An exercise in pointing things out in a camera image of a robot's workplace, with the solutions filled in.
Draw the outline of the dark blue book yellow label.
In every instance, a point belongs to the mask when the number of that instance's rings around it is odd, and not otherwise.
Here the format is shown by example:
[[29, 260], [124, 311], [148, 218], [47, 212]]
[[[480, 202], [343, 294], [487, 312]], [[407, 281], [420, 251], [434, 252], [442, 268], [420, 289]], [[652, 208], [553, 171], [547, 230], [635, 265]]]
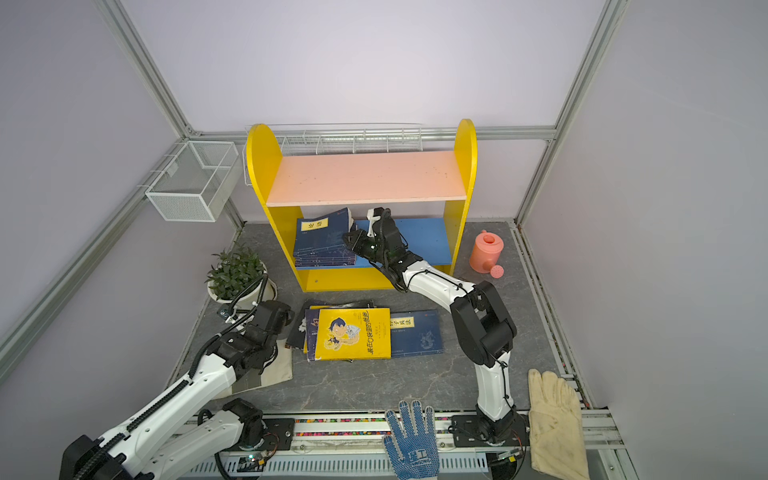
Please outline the dark blue book yellow label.
[[293, 247], [297, 268], [347, 267], [356, 262], [343, 237], [356, 229], [351, 212], [342, 208], [317, 218], [301, 218], [296, 222]]

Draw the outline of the dark blue book stack bottom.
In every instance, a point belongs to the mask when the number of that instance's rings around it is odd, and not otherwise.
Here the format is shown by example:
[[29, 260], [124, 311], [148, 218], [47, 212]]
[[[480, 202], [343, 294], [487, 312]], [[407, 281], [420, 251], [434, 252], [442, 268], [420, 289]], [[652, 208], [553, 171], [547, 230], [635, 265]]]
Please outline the dark blue book stack bottom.
[[440, 316], [436, 310], [393, 312], [390, 331], [392, 358], [444, 352]]

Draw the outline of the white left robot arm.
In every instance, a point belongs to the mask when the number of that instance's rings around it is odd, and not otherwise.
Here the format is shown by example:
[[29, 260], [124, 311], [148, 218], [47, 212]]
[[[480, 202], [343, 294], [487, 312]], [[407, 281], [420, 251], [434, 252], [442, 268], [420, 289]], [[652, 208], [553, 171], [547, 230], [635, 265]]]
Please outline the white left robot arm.
[[261, 409], [236, 398], [192, 430], [179, 429], [214, 397], [248, 373], [262, 374], [277, 358], [277, 339], [294, 314], [261, 301], [209, 338], [189, 370], [127, 420], [92, 439], [82, 435], [62, 455], [62, 479], [178, 479], [230, 448], [276, 451], [280, 438]]

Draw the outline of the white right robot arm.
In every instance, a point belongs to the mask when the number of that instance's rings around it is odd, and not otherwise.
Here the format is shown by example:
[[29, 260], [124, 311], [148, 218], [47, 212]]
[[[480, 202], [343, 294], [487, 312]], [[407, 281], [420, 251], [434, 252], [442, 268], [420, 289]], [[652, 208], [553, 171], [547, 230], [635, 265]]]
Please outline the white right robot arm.
[[457, 279], [410, 251], [388, 208], [369, 210], [368, 222], [366, 230], [345, 233], [344, 245], [396, 290], [420, 294], [450, 312], [459, 345], [475, 364], [475, 437], [502, 444], [514, 433], [516, 407], [508, 370], [517, 328], [498, 291], [487, 281]]

